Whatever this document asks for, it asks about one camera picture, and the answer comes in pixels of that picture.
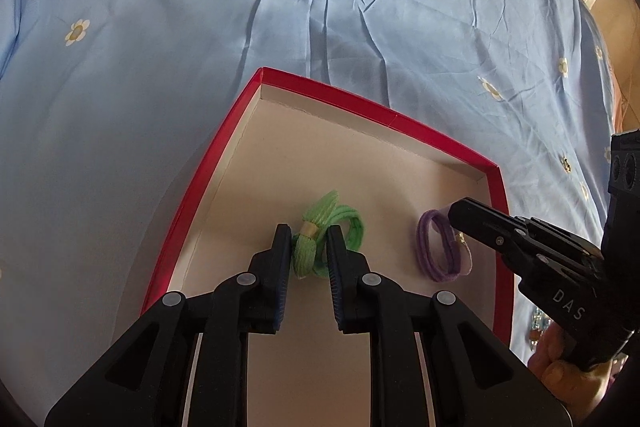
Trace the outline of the person's right hand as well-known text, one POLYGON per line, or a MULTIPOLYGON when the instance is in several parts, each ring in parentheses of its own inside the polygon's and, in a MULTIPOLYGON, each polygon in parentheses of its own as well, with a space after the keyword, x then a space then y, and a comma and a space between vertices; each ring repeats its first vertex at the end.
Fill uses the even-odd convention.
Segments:
POLYGON ((562 360, 566 336, 558 324, 551 323, 528 360, 528 368, 560 400, 580 425, 597 407, 608 390, 612 362, 597 365, 590 372, 562 360))

